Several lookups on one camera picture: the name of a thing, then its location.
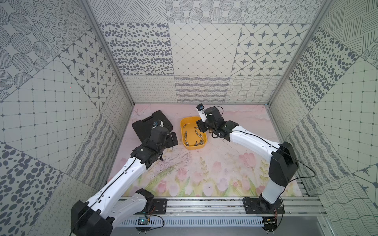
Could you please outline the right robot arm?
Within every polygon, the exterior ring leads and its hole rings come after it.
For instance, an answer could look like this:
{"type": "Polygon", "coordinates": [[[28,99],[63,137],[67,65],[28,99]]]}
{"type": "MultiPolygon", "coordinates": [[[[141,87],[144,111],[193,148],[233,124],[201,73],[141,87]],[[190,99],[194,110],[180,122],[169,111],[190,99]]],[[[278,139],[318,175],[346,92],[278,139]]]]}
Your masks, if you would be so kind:
{"type": "Polygon", "coordinates": [[[263,157],[269,164],[268,183],[260,194],[257,207],[268,211],[279,202],[279,197],[299,169],[293,147],[288,142],[277,143],[255,135],[234,121],[225,121],[218,107],[196,106],[200,120],[196,121],[202,133],[210,131],[213,138],[225,139],[242,145],[263,157]]]}

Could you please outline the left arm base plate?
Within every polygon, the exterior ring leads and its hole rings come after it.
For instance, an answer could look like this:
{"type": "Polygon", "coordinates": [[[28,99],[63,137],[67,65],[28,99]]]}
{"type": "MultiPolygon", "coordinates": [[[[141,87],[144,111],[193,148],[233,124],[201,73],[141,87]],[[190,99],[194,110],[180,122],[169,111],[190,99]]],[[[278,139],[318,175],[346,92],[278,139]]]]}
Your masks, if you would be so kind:
{"type": "Polygon", "coordinates": [[[166,208],[167,208],[167,199],[157,198],[157,199],[149,200],[147,202],[146,209],[144,209],[141,212],[136,213],[135,215],[151,215],[151,214],[162,215],[162,214],[166,214],[166,208]]]}

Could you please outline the yellow plastic storage box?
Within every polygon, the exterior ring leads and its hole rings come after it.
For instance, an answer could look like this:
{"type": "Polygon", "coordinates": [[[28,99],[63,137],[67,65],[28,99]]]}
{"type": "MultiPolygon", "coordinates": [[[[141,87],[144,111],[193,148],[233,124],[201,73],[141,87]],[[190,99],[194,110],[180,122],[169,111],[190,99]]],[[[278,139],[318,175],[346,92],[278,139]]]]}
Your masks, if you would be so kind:
{"type": "Polygon", "coordinates": [[[199,130],[197,121],[201,121],[200,117],[186,117],[181,120],[182,143],[188,150],[203,148],[207,142],[206,133],[199,130]]]}

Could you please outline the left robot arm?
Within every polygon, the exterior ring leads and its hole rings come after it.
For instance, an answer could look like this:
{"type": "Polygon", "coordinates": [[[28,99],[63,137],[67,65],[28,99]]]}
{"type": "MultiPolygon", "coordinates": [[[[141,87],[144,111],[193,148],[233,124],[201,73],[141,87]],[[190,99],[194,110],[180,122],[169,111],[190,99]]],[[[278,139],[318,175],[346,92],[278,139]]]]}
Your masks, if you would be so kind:
{"type": "Polygon", "coordinates": [[[166,148],[178,145],[177,135],[166,127],[151,129],[150,136],[134,148],[124,167],[88,201],[78,201],[71,209],[71,233],[76,236],[109,236],[127,218],[154,211],[154,195],[141,188],[128,200],[118,200],[128,188],[158,160],[166,148]]]}

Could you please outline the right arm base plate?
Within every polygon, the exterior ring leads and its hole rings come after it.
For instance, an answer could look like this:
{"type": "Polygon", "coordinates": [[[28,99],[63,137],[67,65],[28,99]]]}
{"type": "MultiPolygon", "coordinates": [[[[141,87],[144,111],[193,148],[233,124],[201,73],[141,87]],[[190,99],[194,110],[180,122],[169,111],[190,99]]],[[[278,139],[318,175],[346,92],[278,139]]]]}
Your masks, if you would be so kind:
{"type": "Polygon", "coordinates": [[[246,214],[285,214],[284,204],[280,198],[271,204],[264,198],[244,197],[242,203],[246,214]]]}

